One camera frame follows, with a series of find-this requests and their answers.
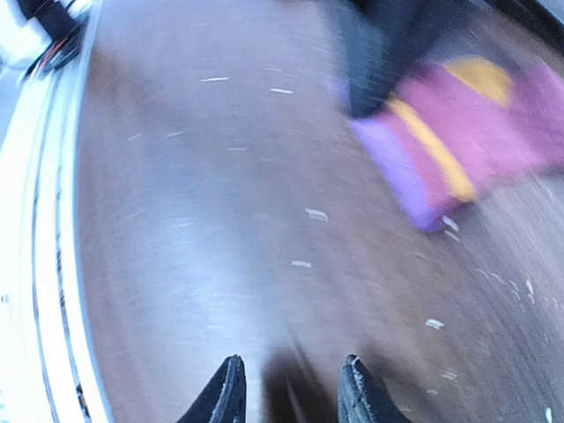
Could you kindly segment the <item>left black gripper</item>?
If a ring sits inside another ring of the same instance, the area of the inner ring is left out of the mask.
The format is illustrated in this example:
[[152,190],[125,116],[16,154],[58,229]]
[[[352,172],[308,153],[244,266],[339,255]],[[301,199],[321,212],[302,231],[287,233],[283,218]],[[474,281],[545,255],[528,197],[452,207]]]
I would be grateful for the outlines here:
[[347,117],[363,119],[379,112],[411,67],[485,5],[563,51],[563,17],[541,1],[331,1]]

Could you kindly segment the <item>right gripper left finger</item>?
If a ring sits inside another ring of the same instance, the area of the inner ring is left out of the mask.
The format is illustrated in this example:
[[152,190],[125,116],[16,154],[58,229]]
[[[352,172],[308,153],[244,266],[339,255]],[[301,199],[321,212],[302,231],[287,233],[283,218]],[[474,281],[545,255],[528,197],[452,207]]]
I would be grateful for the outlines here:
[[226,357],[178,423],[245,423],[246,376],[241,356]]

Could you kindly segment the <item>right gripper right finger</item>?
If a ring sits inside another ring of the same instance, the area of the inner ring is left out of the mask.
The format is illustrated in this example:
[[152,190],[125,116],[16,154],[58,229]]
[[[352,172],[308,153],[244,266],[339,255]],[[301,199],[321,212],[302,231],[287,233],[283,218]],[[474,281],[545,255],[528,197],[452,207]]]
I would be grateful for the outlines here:
[[374,377],[355,354],[346,357],[340,371],[338,421],[412,423],[394,403],[383,379]]

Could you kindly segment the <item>maroon purple striped sock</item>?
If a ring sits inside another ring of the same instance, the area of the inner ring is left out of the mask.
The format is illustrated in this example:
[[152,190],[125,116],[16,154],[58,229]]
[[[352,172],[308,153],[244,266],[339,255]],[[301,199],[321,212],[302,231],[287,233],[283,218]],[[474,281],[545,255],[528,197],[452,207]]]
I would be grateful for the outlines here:
[[349,126],[402,212],[432,233],[495,184],[563,168],[563,81],[541,62],[422,63],[381,112]]

